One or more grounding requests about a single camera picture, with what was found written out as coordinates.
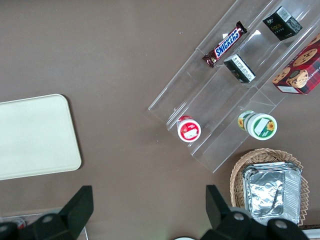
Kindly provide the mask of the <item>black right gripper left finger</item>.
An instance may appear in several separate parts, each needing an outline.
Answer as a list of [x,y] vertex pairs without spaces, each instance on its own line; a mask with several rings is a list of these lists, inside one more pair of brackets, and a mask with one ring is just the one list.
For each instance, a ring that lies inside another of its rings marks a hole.
[[19,230],[20,240],[76,240],[94,211],[93,188],[82,186],[58,212],[42,215]]

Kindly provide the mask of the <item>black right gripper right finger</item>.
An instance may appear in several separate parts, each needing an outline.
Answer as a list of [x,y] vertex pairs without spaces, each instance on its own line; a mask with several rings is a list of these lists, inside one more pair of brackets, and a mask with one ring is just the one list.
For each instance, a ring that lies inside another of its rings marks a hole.
[[231,211],[216,185],[205,189],[205,208],[211,229],[202,240],[267,240],[267,228],[238,210]]

